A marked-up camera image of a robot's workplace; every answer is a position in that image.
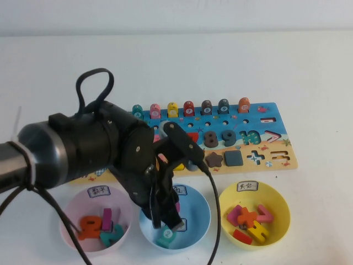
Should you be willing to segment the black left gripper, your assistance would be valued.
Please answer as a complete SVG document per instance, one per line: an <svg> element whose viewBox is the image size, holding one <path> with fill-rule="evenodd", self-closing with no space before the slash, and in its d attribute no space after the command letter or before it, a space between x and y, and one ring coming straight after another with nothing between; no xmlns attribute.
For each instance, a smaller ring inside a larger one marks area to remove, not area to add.
<svg viewBox="0 0 353 265"><path fill-rule="evenodd" d="M179 197L172 191L172 178L157 170L153 149L154 132L139 127L121 140L120 156L112 173L126 189L132 201L151 218L159 229L163 221L172 231L184 225L176 204Z"/></svg>

